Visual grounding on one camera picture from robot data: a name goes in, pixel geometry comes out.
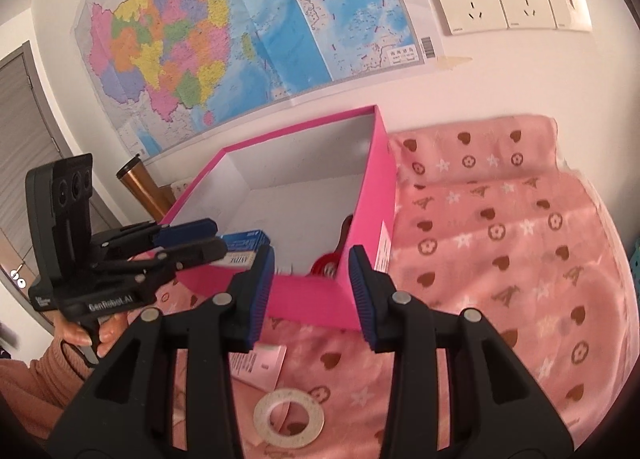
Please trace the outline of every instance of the door frame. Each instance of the door frame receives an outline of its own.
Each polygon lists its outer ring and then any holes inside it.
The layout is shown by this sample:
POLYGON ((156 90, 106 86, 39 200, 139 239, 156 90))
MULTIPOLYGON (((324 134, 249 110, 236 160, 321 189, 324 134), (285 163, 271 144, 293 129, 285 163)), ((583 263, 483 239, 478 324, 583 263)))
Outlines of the door frame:
MULTIPOLYGON (((71 148, 66 142, 65 136, 62 134, 56 118, 49 106, 49 100, 47 100, 47 96, 44 92, 44 89, 42 88, 42 83, 40 82, 40 77, 38 75, 38 69, 36 68, 36 63, 33 58, 31 43, 29 41, 25 42, 20 46, 20 48, 12 51, 6 57, 2 58, 0 60, 0 70, 4 66, 8 65, 9 62, 13 62, 20 56, 22 57, 22 60, 24 62, 24 67, 27 71, 27 77, 29 78, 31 90, 33 92, 38 110, 40 111, 40 116, 44 121, 47 131, 49 131, 49 134, 51 135, 51 139, 58 147, 58 152, 60 152, 63 158, 71 158, 72 156, 76 156, 77 154, 74 154, 71 151, 71 148)), ((98 214, 100 214, 100 216, 108 225, 113 227, 122 226, 122 224, 118 221, 116 216, 114 216, 111 210, 109 210, 108 206, 104 203, 104 201, 100 198, 95 190, 90 201, 98 214)), ((18 301, 22 308, 25 309, 36 322, 38 322, 49 333, 53 334, 54 328, 51 322, 42 314, 36 312, 33 309, 33 306, 31 306, 29 300, 18 290, 18 288, 14 284, 14 281, 11 279, 11 277, 4 273, 4 270, 2 271, 2 273, 0 273, 0 283, 2 283, 2 285, 4 285, 7 290, 9 290, 10 294, 18 301)))

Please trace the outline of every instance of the white tape roll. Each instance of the white tape roll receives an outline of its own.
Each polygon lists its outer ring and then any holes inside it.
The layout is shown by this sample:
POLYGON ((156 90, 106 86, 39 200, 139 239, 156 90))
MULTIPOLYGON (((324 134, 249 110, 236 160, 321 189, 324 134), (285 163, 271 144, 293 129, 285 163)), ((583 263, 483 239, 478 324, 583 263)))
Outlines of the white tape roll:
POLYGON ((256 432, 265 442, 280 448, 302 448, 313 442, 322 432, 324 411, 320 404, 306 392, 298 389, 278 389, 267 394, 258 401, 254 410, 254 426, 256 432), (273 409, 281 403, 297 403, 309 415, 306 428, 296 435, 280 435, 272 427, 269 416, 273 409))

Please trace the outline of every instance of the silver screw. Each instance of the silver screw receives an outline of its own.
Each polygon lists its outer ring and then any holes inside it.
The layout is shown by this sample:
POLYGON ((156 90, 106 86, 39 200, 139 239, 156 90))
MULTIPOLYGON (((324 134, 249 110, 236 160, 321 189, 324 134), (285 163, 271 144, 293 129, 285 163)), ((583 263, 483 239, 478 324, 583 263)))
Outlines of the silver screw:
POLYGON ((213 297, 213 303, 215 305, 229 305, 234 298, 228 293, 218 293, 213 297))
POLYGON ((391 299, 396 304, 408 304, 411 302, 411 295, 409 295, 406 291, 396 291, 393 295, 391 295, 391 299))
POLYGON ((153 322, 154 320, 157 320, 159 316, 160 312, 158 311, 158 309, 150 307, 149 309, 145 309, 145 311, 142 312, 140 318, 142 318, 144 322, 153 322))
POLYGON ((478 311, 478 309, 466 309, 465 310, 465 318, 469 322, 480 322, 482 320, 482 313, 478 311))

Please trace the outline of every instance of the open cardboard box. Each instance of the open cardboard box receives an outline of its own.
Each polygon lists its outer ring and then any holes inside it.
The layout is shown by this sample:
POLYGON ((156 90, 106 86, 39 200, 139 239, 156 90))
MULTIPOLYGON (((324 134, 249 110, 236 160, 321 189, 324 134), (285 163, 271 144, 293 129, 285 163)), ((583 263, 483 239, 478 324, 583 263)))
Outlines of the open cardboard box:
MULTIPOLYGON (((264 231, 278 270, 267 315, 358 330, 348 251, 363 245, 376 269, 386 271, 395 190, 396 163, 380 112, 371 106, 221 150, 162 222, 211 218, 220 234, 264 231), (308 276, 319 257, 335 250, 350 214, 335 279, 308 276)), ((224 291, 238 271, 204 265, 178 278, 194 293, 210 296, 224 291)))

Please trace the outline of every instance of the gray wooden door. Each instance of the gray wooden door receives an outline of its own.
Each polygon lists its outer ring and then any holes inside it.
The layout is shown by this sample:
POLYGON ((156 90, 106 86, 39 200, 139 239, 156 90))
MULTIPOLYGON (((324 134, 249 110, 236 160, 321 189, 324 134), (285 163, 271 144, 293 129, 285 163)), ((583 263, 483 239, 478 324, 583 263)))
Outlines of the gray wooden door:
MULTIPOLYGON (((34 275, 24 179, 31 168, 61 158, 20 54, 0 68, 0 230, 34 275)), ((90 214, 94 233, 110 228, 92 205, 90 214)))

